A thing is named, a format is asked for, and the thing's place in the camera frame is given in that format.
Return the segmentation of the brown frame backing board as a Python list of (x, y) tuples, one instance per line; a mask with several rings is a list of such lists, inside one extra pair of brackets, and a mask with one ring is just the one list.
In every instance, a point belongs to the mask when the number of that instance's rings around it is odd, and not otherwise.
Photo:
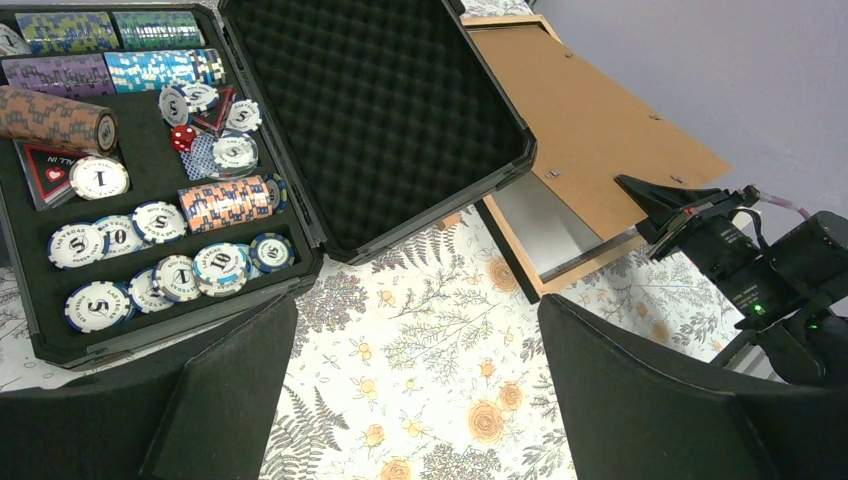
[(471, 37), (538, 141), (534, 174), (600, 239), (644, 218), (619, 174), (702, 187), (730, 165), (539, 26)]

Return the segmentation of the landscape photo print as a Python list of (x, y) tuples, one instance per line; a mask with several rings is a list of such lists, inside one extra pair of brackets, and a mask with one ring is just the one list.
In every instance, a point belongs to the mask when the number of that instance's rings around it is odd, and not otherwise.
[(602, 239), (532, 173), (484, 204), (539, 294), (558, 291), (644, 245), (633, 228)]

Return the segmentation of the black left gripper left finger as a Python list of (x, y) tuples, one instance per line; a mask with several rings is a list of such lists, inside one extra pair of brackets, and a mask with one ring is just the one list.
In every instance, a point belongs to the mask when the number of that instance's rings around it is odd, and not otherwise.
[(1, 397), (5, 479), (254, 479), (293, 347), (290, 297), (55, 389)]

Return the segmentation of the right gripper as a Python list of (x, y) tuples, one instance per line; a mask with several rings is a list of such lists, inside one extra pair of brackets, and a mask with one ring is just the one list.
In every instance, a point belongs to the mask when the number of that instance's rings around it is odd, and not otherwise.
[(764, 328), (802, 306), (772, 265), (762, 218), (751, 209), (757, 189), (683, 189), (624, 174), (615, 182), (646, 215), (635, 227), (650, 229), (649, 258), (683, 253), (743, 314), (741, 328)]

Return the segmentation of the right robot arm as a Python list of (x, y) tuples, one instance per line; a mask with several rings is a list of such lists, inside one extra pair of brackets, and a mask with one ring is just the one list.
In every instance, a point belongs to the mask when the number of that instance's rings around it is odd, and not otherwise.
[(731, 191), (629, 175), (615, 181), (647, 216), (635, 228), (650, 259), (683, 253), (741, 313), (736, 329), (750, 333), (781, 379), (846, 386), (847, 319), (832, 309), (847, 296), (846, 218), (800, 209), (801, 222), (768, 242), (754, 205), (792, 205), (754, 185)]

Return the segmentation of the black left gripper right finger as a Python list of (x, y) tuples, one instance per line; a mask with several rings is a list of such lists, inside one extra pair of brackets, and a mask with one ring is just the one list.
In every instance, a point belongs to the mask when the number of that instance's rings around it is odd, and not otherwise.
[(581, 479), (843, 479), (847, 392), (702, 362), (558, 294), (538, 323)]

